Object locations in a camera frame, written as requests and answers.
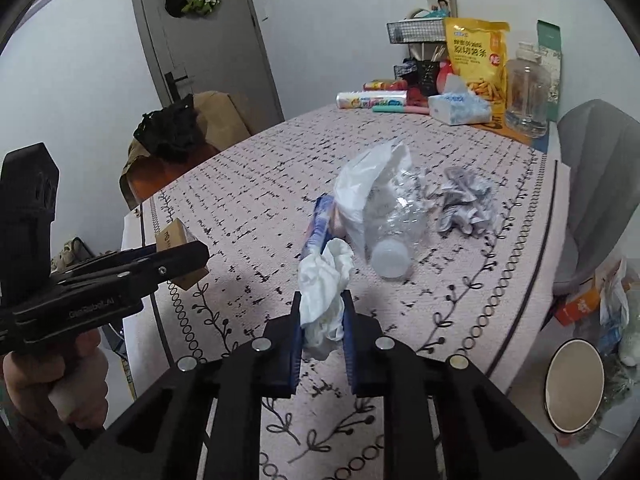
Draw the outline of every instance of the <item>plastic bottle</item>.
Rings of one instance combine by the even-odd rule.
[[[508,91],[504,122],[526,136],[544,136],[551,75],[540,65],[540,54],[531,43],[520,43],[516,59],[509,60],[506,69]]]
[[[427,223],[423,181],[424,172],[417,168],[398,169],[391,179],[371,187],[363,210],[366,258],[382,278],[398,280],[410,274]]]

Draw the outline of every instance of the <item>bottle cap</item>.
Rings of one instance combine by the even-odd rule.
[[[371,251],[371,267],[383,278],[400,278],[411,265],[407,246],[396,238],[383,238]]]

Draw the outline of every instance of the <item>small box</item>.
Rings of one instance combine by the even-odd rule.
[[[554,314],[562,326],[567,326],[590,314],[600,306],[600,291],[596,279],[583,283],[578,292],[564,300]]]
[[[549,70],[551,88],[549,89],[546,117],[550,121],[558,122],[560,106],[560,75],[562,64],[562,41],[560,27],[551,23],[538,21],[538,49],[540,51],[540,65]]]
[[[195,242],[197,238],[185,227],[180,219],[175,219],[156,235],[156,251],[164,251],[171,247],[177,247],[189,242]],[[171,280],[182,290],[189,290],[209,273],[207,267],[194,270],[184,276],[178,276]]]

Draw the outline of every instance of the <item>orange box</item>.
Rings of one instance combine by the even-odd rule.
[[[564,300],[554,314],[562,326],[567,326],[590,314],[600,306],[600,291],[596,286],[596,279],[591,278],[583,283],[578,292]]]

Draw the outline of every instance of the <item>blue packaging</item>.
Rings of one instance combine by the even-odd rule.
[[[331,195],[319,196],[314,206],[314,214],[306,230],[305,244],[300,251],[300,259],[311,253],[321,254],[333,235],[335,201]]]

